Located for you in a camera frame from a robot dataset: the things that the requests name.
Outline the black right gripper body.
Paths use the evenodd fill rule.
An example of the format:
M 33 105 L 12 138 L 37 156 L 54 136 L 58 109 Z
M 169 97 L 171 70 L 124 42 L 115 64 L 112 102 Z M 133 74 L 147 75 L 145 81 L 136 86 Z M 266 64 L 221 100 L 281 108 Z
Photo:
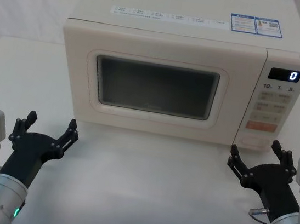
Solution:
M 242 177 L 242 187 L 257 192 L 263 207 L 268 209 L 270 222 L 284 215 L 298 213 L 299 204 L 290 183 L 296 169 L 277 164 L 262 164 L 248 169 Z

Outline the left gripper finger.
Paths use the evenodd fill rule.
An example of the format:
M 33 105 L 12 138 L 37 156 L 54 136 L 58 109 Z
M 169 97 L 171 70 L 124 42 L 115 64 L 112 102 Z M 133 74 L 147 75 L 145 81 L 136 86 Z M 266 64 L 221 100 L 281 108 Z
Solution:
M 78 140 L 77 122 L 72 119 L 66 132 L 51 144 L 51 158 L 61 159 L 64 153 Z
M 14 124 L 13 132 L 9 135 L 9 140 L 11 142 L 15 142 L 19 140 L 27 130 L 35 123 L 37 120 L 37 113 L 36 111 L 31 111 L 27 115 L 25 119 L 17 119 Z

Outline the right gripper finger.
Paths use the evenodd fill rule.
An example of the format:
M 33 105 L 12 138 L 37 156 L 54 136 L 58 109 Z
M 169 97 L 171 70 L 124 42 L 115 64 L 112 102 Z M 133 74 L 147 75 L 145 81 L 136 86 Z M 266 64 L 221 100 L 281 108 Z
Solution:
M 293 156 L 291 150 L 283 150 L 278 140 L 274 140 L 271 146 L 274 154 L 277 156 L 280 166 L 284 169 L 286 175 L 292 178 L 296 175 Z
M 227 165 L 239 179 L 242 187 L 250 187 L 253 185 L 254 171 L 248 168 L 239 155 L 239 149 L 236 144 L 231 146 L 231 155 L 229 156 Z

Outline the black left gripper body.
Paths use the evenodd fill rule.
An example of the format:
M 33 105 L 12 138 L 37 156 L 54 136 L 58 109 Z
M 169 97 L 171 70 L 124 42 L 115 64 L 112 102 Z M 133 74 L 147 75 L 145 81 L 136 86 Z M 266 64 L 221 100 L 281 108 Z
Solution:
M 32 184 L 42 165 L 60 159 L 62 145 L 54 138 L 40 133 L 9 135 L 13 153 L 0 169 L 0 174 L 11 176 L 26 188 Z

